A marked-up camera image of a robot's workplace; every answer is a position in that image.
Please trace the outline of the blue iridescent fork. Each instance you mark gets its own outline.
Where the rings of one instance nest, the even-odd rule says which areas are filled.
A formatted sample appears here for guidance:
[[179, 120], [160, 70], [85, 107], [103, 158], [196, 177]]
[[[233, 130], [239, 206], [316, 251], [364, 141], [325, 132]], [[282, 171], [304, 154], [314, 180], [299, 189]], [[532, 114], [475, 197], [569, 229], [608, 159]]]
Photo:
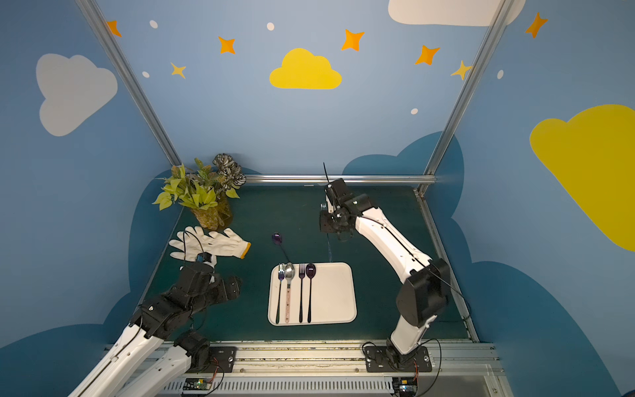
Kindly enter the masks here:
[[330, 262], [332, 261], [332, 248], [330, 243], [330, 237], [328, 234], [326, 235], [326, 240], [327, 240], [327, 259]]

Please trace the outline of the rainbow iridescent fork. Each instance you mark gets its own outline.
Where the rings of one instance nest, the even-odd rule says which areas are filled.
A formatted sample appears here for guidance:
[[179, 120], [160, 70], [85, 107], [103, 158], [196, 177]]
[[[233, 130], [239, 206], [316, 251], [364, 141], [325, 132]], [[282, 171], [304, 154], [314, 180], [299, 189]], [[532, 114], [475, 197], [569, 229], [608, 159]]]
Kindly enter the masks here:
[[280, 264], [278, 266], [278, 281], [279, 281], [279, 290], [278, 290], [278, 299], [277, 299], [277, 303], [276, 303], [276, 316], [275, 316], [275, 323], [279, 324], [280, 321], [280, 300], [281, 300], [281, 293], [282, 293], [282, 282], [285, 279], [285, 264]]

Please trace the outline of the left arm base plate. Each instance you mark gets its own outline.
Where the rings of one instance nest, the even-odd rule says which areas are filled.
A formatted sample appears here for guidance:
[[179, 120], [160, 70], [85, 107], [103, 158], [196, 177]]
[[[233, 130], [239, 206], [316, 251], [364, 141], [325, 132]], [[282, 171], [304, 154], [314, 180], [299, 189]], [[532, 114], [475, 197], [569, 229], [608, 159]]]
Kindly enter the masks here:
[[236, 364], [237, 347], [211, 346], [203, 361], [192, 362], [188, 373], [214, 373], [216, 371], [231, 374]]

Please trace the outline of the purple spoon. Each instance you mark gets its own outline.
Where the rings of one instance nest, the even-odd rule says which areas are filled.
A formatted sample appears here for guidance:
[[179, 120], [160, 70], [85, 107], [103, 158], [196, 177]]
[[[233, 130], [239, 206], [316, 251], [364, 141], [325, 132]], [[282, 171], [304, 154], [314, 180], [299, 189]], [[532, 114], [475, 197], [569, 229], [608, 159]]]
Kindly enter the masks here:
[[282, 236], [279, 233], [273, 233], [272, 236], [271, 236], [271, 239], [272, 239], [273, 243], [276, 246], [278, 246], [279, 249], [281, 249], [281, 251], [282, 251], [282, 253], [284, 255], [285, 261], [287, 263], [291, 263], [292, 261], [291, 261], [291, 259], [289, 259], [289, 255], [286, 252], [286, 250], [284, 249]]
[[317, 266], [314, 263], [307, 264], [306, 276], [309, 278], [309, 306], [307, 321], [312, 322], [312, 292], [313, 292], [313, 279], [317, 274]]

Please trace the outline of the purple fork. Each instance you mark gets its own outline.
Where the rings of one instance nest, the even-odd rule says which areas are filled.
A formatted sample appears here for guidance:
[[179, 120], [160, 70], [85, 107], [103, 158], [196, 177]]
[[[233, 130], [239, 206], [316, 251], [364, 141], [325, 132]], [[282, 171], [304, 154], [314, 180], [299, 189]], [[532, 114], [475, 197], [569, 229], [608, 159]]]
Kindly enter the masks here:
[[304, 278], [306, 277], [306, 264], [299, 265], [299, 279], [300, 279], [300, 292], [299, 292], [299, 322], [304, 322]]

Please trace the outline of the silver spoon pink handle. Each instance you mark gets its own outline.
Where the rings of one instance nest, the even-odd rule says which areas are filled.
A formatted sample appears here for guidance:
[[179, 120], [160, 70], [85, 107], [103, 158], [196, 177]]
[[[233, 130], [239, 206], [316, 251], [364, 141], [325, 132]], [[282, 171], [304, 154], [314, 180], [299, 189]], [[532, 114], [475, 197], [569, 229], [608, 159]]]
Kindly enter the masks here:
[[292, 263], [287, 263], [284, 268], [284, 278], [286, 280], [286, 302], [285, 302], [285, 316], [284, 321], [286, 324], [290, 322], [290, 306], [291, 306], [291, 287], [295, 277], [295, 266]]

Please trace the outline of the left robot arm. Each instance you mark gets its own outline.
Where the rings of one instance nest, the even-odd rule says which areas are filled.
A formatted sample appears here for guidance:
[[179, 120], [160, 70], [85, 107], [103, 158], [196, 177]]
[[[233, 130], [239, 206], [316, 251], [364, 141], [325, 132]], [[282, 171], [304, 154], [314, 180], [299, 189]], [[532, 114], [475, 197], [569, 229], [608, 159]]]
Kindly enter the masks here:
[[175, 331], [195, 314], [237, 299], [242, 280], [226, 279], [204, 264], [182, 267], [178, 281], [164, 293], [145, 300], [108, 353], [70, 393], [72, 396], [155, 396], [189, 371], [213, 365], [209, 340], [190, 329], [138, 377], [132, 375]]

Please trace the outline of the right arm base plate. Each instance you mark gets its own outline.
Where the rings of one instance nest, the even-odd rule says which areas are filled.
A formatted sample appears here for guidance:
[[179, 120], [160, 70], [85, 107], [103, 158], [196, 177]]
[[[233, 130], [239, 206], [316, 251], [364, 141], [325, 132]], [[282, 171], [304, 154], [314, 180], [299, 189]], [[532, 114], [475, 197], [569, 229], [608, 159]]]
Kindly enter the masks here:
[[368, 372], [432, 372], [433, 360], [426, 347], [401, 355], [393, 347], [365, 344], [361, 348]]

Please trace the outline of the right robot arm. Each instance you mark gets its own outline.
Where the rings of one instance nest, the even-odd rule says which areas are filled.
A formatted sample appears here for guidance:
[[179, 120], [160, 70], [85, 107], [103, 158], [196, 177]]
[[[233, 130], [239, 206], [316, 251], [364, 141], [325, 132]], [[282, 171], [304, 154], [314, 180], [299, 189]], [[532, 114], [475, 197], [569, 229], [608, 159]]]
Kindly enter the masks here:
[[448, 306], [448, 264], [441, 259], [434, 261], [416, 248], [367, 195], [327, 198], [319, 225], [324, 233], [357, 231], [388, 261], [402, 282], [396, 298], [400, 318], [387, 340], [386, 355], [393, 368], [404, 368], [414, 359], [424, 334]]

